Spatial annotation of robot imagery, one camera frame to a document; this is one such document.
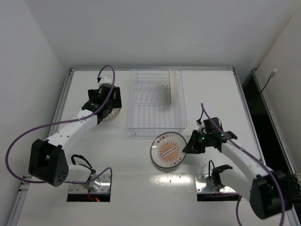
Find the flower pattern plate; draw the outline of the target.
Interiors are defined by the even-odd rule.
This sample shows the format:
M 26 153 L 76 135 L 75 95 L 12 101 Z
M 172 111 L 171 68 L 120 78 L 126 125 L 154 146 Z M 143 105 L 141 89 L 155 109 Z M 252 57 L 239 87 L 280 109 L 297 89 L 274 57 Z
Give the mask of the flower pattern plate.
M 111 97 L 108 102 L 106 103 L 105 107 L 113 107 L 113 98 L 114 98 L 114 95 L 113 97 Z M 112 112 L 109 114 L 109 116 L 107 118 L 105 118 L 103 121 L 109 121 L 113 118 L 115 118 L 119 112 L 120 112 L 121 108 L 118 108 L 118 109 L 112 109 Z
M 178 98 L 178 82 L 173 70 L 169 69 L 170 101 L 175 104 Z

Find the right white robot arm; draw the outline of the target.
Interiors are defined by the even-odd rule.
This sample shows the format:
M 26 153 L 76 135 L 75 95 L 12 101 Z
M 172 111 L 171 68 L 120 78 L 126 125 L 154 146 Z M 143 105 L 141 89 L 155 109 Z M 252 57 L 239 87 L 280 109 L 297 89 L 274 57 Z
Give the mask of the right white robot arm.
M 217 117 L 197 120 L 199 128 L 192 132 L 183 151 L 187 154 L 201 154 L 207 148 L 217 149 L 239 168 L 224 164 L 210 171 L 209 181 L 216 190 L 225 186 L 234 189 L 245 198 L 255 215 L 267 219 L 292 209 L 289 191 L 291 178 L 281 171 L 274 171 L 235 143 L 237 136 L 223 131 Z

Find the glass plate orange sunburst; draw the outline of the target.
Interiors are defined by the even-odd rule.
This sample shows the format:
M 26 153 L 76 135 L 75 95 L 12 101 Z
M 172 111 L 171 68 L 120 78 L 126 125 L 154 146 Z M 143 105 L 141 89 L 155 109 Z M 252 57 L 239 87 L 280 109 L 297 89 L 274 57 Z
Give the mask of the glass plate orange sunburst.
M 150 159 L 155 166 L 162 169 L 177 167 L 186 157 L 183 151 L 186 145 L 187 142 L 181 134 L 162 133 L 151 144 Z

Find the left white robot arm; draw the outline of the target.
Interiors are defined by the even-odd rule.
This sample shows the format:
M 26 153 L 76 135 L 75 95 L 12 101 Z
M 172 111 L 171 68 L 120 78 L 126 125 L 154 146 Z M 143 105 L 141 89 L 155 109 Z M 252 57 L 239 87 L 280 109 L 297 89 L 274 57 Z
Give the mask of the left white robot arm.
M 66 155 L 90 129 L 122 107 L 120 88 L 112 84 L 112 77 L 99 78 L 97 89 L 88 90 L 88 101 L 75 116 L 45 140 L 37 139 L 31 147 L 29 174 L 54 187 L 64 182 L 86 183 L 95 170 L 82 164 L 68 164 Z

